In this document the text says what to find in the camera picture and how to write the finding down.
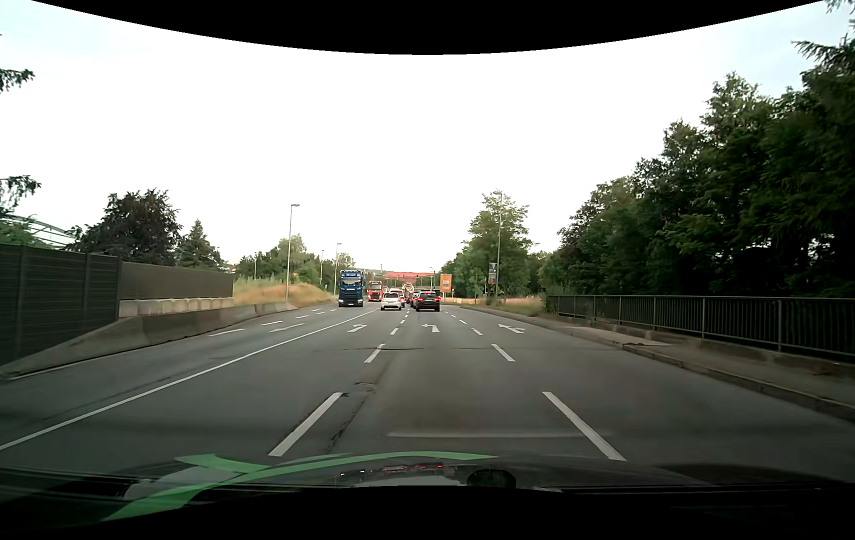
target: road shoulder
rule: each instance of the road shoulder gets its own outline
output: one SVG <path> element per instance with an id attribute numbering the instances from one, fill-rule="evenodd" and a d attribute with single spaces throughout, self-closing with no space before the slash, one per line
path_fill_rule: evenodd
<path id="1" fill-rule="evenodd" d="M 523 321 L 575 338 L 611 345 L 628 353 L 664 362 L 738 387 L 777 398 L 855 424 L 855 382 L 818 376 L 713 350 L 662 343 L 584 325 L 530 317 L 474 305 L 460 308 Z"/>

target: grassy embankment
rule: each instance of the grassy embankment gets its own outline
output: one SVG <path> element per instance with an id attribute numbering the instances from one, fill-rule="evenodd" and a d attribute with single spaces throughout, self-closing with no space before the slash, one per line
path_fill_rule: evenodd
<path id="1" fill-rule="evenodd" d="M 311 283 L 291 283 L 288 301 L 305 308 L 334 300 L 334 296 Z M 234 305 L 276 304 L 285 300 L 285 284 L 280 279 L 239 277 L 234 282 Z"/>

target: red truck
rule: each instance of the red truck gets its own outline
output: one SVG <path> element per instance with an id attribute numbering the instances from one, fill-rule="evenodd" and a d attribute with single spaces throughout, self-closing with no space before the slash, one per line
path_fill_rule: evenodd
<path id="1" fill-rule="evenodd" d="M 380 281 L 368 282 L 368 302 L 380 302 L 385 286 Z"/>

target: road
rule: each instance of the road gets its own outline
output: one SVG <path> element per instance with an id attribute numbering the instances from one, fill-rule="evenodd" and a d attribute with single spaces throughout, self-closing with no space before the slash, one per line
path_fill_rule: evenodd
<path id="1" fill-rule="evenodd" d="M 855 482 L 851 423 L 521 326 L 454 305 L 325 304 L 29 375 L 0 385 L 0 466 L 449 450 Z"/>

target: overcast sky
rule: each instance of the overcast sky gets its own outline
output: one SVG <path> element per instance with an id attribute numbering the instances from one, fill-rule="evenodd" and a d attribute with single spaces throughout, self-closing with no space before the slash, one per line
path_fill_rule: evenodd
<path id="1" fill-rule="evenodd" d="M 231 262 L 286 237 L 299 203 L 310 251 L 341 242 L 360 267 L 407 271 L 451 259 L 500 188 L 551 251 L 598 183 L 658 154 L 670 122 L 698 120 L 713 81 L 799 88 L 811 63 L 791 41 L 835 44 L 848 19 L 819 2 L 567 49 L 363 55 L 0 0 L 0 67 L 36 74 L 1 95 L 0 176 L 40 181 L 17 214 L 63 229 L 98 222 L 112 192 L 169 190 Z"/>

